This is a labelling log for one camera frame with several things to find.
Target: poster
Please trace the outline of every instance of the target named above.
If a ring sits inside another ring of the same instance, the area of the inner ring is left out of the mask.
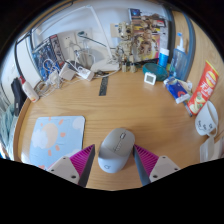
[[[136,62],[159,58],[161,35],[163,47],[167,45],[168,30],[166,20],[158,14],[140,12],[139,9],[129,9],[133,26],[133,54]]]

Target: mouse pad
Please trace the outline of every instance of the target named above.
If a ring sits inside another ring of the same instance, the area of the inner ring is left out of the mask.
[[[83,116],[39,117],[30,143],[32,165],[48,169],[62,156],[72,156],[82,149]]]

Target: pen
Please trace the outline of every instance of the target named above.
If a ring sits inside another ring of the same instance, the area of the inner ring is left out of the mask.
[[[189,113],[190,117],[192,117],[192,113],[191,113],[190,109],[188,108],[188,106],[187,106],[187,104],[186,104],[185,101],[183,102],[183,104],[184,104],[184,106],[186,107],[187,112]]]

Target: charger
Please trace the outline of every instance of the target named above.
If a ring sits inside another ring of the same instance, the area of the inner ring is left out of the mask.
[[[83,68],[82,65],[80,65],[78,62],[72,61],[72,60],[67,60],[65,61],[67,62],[68,68],[73,69],[74,71],[76,71],[76,73],[81,76],[82,78],[91,81],[93,76],[94,76],[94,72],[90,71],[89,69]]]
[[[69,64],[68,63],[64,63],[64,66],[62,67],[59,76],[63,79],[66,80],[72,80],[74,75],[76,74],[76,72],[74,70],[72,70],[71,68],[69,68]]]

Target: mug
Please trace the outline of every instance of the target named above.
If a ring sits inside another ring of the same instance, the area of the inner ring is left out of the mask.
[[[199,135],[215,137],[218,131],[218,113],[211,101],[207,101],[195,119],[195,127]]]

